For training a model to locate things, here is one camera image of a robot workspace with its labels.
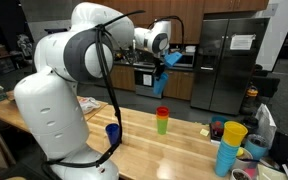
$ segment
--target microwave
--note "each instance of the microwave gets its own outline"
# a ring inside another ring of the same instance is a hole
[[[189,67],[193,68],[195,60],[195,52],[182,52],[182,57],[178,60],[174,67]]]

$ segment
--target red cup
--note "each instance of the red cup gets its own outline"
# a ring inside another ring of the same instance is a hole
[[[160,117],[168,117],[169,110],[166,106],[160,106],[156,109],[156,115]]]

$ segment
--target refrigerator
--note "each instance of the refrigerator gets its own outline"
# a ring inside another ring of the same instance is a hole
[[[269,18],[204,20],[191,107],[237,115]]]

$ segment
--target green cup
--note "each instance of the green cup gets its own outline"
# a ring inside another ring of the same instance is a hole
[[[157,133],[166,134],[168,119],[157,119]]]

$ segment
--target wooden table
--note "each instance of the wooden table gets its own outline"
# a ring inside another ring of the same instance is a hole
[[[121,108],[123,144],[111,160],[126,179],[228,179],[215,175],[218,147],[202,136],[208,126],[170,118],[166,135],[157,134],[154,114]],[[104,152],[109,148],[105,126],[117,123],[114,108],[105,106],[88,120],[87,144]]]
[[[25,122],[22,119],[22,116],[20,115],[18,108],[16,106],[16,102],[14,101],[14,98],[12,97],[12,92],[8,92],[8,99],[10,100],[4,100],[0,102],[0,120],[4,121],[10,125],[13,125],[21,130],[24,130],[26,132],[30,132],[25,124]],[[85,114],[85,120],[88,120],[92,116],[94,116],[96,113],[98,113],[102,108],[104,108],[108,103],[98,101],[101,105],[98,109],[93,110],[92,112]]]

